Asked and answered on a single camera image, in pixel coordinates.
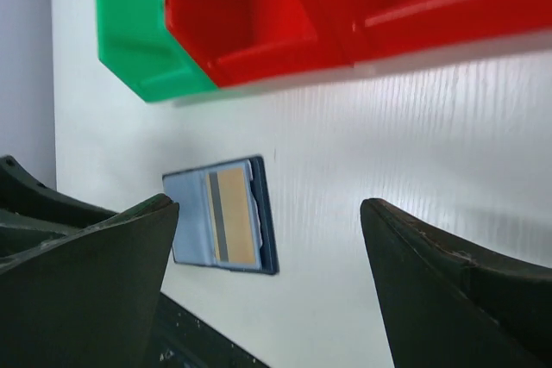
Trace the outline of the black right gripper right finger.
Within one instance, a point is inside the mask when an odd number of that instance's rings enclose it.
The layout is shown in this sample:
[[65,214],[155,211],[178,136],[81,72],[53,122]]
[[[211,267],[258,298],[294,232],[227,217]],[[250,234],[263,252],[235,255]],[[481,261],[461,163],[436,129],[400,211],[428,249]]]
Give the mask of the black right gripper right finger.
[[397,367],[548,367],[551,270],[371,198],[361,227]]

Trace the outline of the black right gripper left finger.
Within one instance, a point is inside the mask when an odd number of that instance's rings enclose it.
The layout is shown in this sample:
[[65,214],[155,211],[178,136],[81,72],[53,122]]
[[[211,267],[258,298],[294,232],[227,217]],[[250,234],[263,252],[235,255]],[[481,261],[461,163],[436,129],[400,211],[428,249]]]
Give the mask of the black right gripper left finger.
[[2,366],[140,366],[178,215],[160,194],[72,234],[2,228]]

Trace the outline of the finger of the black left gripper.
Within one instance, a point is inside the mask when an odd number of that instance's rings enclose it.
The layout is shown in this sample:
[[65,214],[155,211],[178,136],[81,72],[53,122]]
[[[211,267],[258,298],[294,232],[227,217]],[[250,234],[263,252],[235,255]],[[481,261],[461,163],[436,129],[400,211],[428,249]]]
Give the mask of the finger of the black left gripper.
[[72,236],[115,215],[114,211],[47,187],[14,157],[1,158],[2,272],[36,247]]

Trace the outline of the blue leather card holder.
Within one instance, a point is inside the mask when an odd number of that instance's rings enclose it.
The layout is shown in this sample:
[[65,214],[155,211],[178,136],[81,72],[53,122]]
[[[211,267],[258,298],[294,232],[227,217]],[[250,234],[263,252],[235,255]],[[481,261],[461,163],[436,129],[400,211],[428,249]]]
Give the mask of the blue leather card holder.
[[178,265],[279,273],[264,159],[260,155],[163,175],[179,205],[172,243]]

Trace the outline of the gold striped card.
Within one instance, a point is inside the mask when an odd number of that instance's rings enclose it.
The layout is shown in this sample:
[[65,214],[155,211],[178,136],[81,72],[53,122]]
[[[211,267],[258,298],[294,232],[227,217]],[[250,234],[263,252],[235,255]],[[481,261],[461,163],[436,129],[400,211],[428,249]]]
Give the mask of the gold striped card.
[[216,262],[229,267],[257,268],[258,247],[242,167],[209,172],[205,178]]

